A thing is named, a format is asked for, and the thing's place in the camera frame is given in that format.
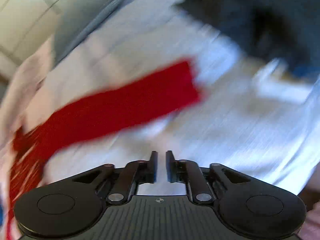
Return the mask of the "red knit sweater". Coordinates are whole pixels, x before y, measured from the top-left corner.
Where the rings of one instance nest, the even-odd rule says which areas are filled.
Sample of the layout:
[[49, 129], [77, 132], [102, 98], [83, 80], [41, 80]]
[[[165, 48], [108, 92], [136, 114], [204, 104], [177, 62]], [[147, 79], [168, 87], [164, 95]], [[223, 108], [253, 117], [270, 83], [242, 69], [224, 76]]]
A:
[[28, 133], [19, 128], [11, 143], [5, 238], [12, 239], [11, 224], [18, 197], [36, 188], [48, 160], [59, 150], [147, 124], [201, 100], [194, 85], [191, 59], [165, 68], [116, 89], [101, 90], [55, 111]]

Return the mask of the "white bed duvet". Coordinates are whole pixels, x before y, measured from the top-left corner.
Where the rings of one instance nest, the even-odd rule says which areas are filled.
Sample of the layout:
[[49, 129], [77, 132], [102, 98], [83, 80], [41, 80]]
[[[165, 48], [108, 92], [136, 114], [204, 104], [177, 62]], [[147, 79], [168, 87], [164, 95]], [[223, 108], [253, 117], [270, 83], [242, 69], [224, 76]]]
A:
[[101, 90], [116, 89], [190, 58], [203, 100], [144, 125], [73, 144], [46, 163], [38, 186], [112, 162], [173, 150], [201, 165], [219, 162], [299, 193], [319, 161], [319, 105], [262, 98], [252, 79], [269, 61], [191, 17], [184, 0], [125, 0], [54, 67], [53, 38], [18, 67], [1, 103], [1, 200], [5, 238], [15, 132]]

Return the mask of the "white rolled sock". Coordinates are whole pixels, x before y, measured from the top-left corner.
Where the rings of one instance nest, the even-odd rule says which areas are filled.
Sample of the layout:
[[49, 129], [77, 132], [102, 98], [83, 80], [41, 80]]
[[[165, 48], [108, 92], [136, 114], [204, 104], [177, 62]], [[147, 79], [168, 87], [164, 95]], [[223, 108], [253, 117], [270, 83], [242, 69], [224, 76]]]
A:
[[287, 72], [287, 64], [273, 59], [253, 76], [252, 86], [257, 96], [303, 104], [313, 89], [313, 83], [295, 79]]

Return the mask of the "blue garment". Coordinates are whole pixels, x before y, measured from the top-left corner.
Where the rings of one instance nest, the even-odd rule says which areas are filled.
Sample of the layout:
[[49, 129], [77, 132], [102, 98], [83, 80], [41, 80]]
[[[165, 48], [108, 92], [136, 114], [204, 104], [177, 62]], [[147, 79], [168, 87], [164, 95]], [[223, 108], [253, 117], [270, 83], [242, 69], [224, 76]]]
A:
[[289, 67], [289, 72], [298, 79], [316, 81], [319, 77], [319, 66], [309, 64], [297, 64]]

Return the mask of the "light blue cushion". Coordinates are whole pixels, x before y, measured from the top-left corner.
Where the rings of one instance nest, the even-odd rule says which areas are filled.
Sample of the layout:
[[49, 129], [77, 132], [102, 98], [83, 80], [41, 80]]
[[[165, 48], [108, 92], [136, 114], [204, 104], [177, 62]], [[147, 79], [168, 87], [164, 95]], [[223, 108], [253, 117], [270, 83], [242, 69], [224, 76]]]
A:
[[73, 0], [60, 18], [53, 38], [54, 67], [72, 52], [125, 0]]

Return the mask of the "dark navy garment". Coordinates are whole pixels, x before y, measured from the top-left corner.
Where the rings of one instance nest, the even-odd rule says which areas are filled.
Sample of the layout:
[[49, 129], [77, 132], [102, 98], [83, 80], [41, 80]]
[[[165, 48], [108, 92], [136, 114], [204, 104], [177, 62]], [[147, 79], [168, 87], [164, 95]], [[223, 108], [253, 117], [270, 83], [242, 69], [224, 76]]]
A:
[[319, 0], [184, 0], [191, 17], [230, 37], [246, 54], [319, 66]]

